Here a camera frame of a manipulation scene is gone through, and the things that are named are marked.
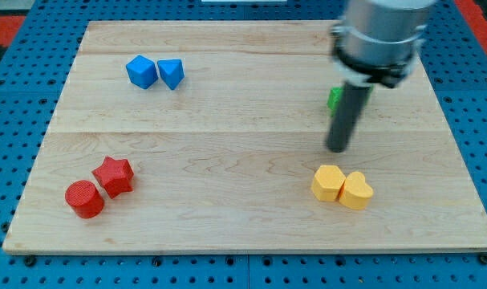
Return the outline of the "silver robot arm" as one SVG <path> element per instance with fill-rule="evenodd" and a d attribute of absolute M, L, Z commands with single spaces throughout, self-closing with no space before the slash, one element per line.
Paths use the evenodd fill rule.
<path fill-rule="evenodd" d="M 394 88 L 413 71 L 436 0 L 348 0 L 331 28 L 332 57 L 356 87 Z"/>

